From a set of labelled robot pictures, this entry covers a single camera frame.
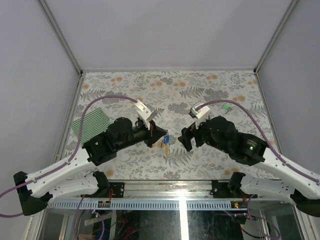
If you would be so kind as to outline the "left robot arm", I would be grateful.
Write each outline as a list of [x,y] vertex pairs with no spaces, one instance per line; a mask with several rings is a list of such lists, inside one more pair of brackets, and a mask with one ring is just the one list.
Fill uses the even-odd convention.
[[34,215],[56,200],[68,197],[106,197],[110,192],[110,184],[103,172],[94,171],[81,179],[70,177],[98,167],[116,158],[118,151],[138,143],[144,142],[151,148],[166,133],[154,121],[146,126],[141,119],[132,123],[128,118],[120,117],[71,156],[34,173],[16,173],[13,179],[22,214]]

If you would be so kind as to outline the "yellow key tag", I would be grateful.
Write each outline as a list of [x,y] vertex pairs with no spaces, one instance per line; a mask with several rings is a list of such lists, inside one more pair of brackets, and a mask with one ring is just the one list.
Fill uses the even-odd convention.
[[169,149],[168,145],[165,145],[164,146],[164,155],[165,155],[165,157],[167,158],[169,156],[169,154],[170,154],[170,149]]

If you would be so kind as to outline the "blue key tag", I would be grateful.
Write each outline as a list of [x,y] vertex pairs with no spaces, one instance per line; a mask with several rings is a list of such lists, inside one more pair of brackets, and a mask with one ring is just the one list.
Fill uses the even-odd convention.
[[163,138],[163,143],[166,145],[168,144],[170,141],[170,136],[169,135],[165,135],[164,138]]

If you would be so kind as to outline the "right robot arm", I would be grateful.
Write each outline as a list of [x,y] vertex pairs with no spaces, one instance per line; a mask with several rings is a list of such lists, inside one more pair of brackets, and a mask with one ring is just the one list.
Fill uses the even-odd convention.
[[293,170],[290,160],[281,162],[281,155],[272,151],[259,137],[239,132],[235,125],[222,116],[192,124],[183,128],[178,140],[189,152],[191,140],[195,146],[206,144],[223,153],[239,164],[260,168],[276,176],[277,180],[259,179],[242,172],[234,172],[222,197],[263,196],[290,203],[301,212],[318,218],[320,216],[320,185],[308,179],[308,170],[298,167]]

